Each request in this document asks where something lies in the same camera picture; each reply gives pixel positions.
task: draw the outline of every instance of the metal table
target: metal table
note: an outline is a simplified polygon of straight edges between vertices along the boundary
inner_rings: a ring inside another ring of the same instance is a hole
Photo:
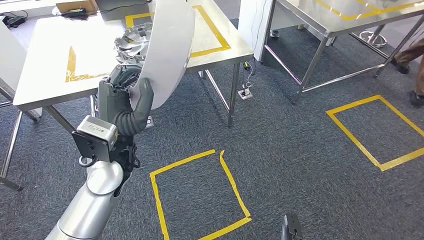
[[[270,34],[271,21],[273,19],[273,12],[276,4],[281,4],[290,10],[298,18],[303,20],[306,24],[311,26],[323,36],[321,44],[315,52],[315,55],[313,56],[312,61],[310,62],[310,65],[302,79],[298,78],[289,69],[289,67],[280,60],[271,47],[267,45],[267,39],[268,35]],[[408,39],[424,22],[424,16],[418,20],[415,26],[409,31],[409,33],[400,42],[391,55],[386,55],[379,49],[372,46],[369,42],[362,40],[353,32],[362,31],[376,26],[384,26],[385,24],[391,22],[423,14],[424,0],[272,0],[271,14],[267,22],[266,38],[263,51],[268,51],[290,74],[291,78],[299,85],[296,92],[297,94],[293,99],[293,102],[296,102],[299,100],[300,95],[304,92],[308,92],[328,84],[336,83],[372,70],[378,69],[375,74],[377,77],[382,72],[384,67],[387,66],[392,58],[399,52]],[[381,29],[377,30],[375,35],[378,35],[382,29],[383,28],[381,27]],[[372,66],[345,76],[307,87],[306,85],[308,80],[310,79],[329,38],[336,38],[346,34],[351,35],[372,49],[374,52],[386,58],[385,62],[377,66]]]
[[[239,36],[237,29],[211,0],[188,0],[196,12],[192,54],[186,72],[199,72],[208,78],[228,112],[228,126],[233,124],[240,63],[253,58],[253,50]],[[150,13],[104,20],[101,15],[87,21],[63,17],[39,19],[28,48],[13,104],[22,111],[44,107],[69,133],[75,130],[54,107],[55,104],[88,97],[97,93],[99,81],[118,63],[113,44],[134,19]],[[73,36],[78,32],[80,38]],[[208,69],[233,65],[229,104]],[[91,114],[94,99],[90,99]]]

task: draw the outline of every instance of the power outlet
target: power outlet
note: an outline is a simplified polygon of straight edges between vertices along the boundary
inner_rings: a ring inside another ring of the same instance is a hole
[[[244,90],[244,93],[243,93],[243,90],[238,91],[238,95],[239,95],[239,96],[240,96],[240,98],[241,98],[241,99],[243,99],[243,100],[250,99],[251,97],[253,97],[253,94],[252,94],[252,92],[249,90],[249,88],[246,88],[246,89]]]

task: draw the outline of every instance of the robotic arm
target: robotic arm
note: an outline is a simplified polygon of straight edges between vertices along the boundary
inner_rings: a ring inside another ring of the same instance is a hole
[[[134,135],[146,127],[153,102],[150,80],[138,79],[139,65],[119,64],[98,87],[99,118],[86,116],[72,133],[87,168],[79,189],[47,240],[98,239],[114,210],[121,189],[134,168],[140,167]],[[140,98],[135,109],[128,88],[138,82]]]

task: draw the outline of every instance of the brown pants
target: brown pants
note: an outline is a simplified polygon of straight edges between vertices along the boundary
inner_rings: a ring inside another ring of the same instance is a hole
[[[414,43],[403,52],[398,53],[394,58],[400,65],[407,66],[411,61],[424,54],[424,38]],[[424,57],[419,64],[418,76],[415,81],[415,93],[424,96]]]

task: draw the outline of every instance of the gray carpet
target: gray carpet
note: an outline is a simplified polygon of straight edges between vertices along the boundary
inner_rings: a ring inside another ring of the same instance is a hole
[[[301,75],[319,42],[296,28],[281,35],[270,44]],[[313,81],[381,62],[342,36],[325,50]],[[296,106],[288,99],[296,85],[275,61],[267,56],[264,65],[256,66],[254,98],[237,99],[232,128],[226,127],[226,111],[211,84],[196,74],[185,75],[170,99],[152,111],[156,126],[136,137],[142,167],[122,191],[102,239],[162,239],[149,173],[210,149],[225,150],[225,162],[252,219],[220,239],[280,239],[285,213],[298,215],[308,240],[424,239],[424,157],[381,172],[325,112],[380,94],[424,129],[422,109],[411,107],[407,99],[417,66],[411,66],[410,75],[388,66],[378,79],[368,73],[335,83],[305,93]],[[231,66],[211,71],[227,98],[231,72]],[[89,100],[57,108],[76,126],[89,113]],[[12,107],[0,110],[1,159],[15,113]],[[337,117],[384,163],[424,143],[391,114],[370,103]],[[25,189],[15,193],[2,188],[0,239],[43,239],[49,233],[85,180],[78,157],[71,136],[50,115],[44,113],[36,124],[23,118],[9,178]],[[171,239],[206,236],[243,217],[217,157],[194,160],[157,177]]]

